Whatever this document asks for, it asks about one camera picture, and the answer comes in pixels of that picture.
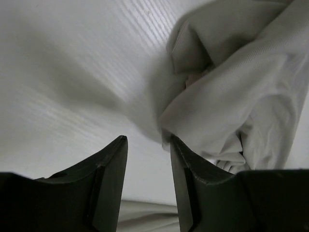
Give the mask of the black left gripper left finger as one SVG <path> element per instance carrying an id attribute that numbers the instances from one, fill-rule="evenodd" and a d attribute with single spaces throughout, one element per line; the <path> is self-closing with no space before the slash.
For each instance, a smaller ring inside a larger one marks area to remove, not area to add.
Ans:
<path id="1" fill-rule="evenodd" d="M 128 141 L 123 135 L 49 178 L 0 174 L 3 232 L 114 232 Z"/>

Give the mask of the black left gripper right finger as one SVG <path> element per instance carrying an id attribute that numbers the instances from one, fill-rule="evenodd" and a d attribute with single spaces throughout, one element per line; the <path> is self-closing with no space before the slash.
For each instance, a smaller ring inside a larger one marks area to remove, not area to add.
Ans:
<path id="1" fill-rule="evenodd" d="M 226 172 L 172 136 L 170 156 L 182 232 L 306 232 L 309 172 Z"/>

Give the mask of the grey trousers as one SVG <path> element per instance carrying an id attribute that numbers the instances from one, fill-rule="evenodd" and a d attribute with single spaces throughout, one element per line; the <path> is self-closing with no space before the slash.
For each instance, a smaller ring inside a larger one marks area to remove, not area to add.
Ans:
<path id="1" fill-rule="evenodd" d="M 209 0 L 171 30 L 169 55 L 131 56 L 128 119 L 170 148 L 176 135 L 229 173 L 282 169 L 296 156 L 309 97 L 306 0 Z"/>

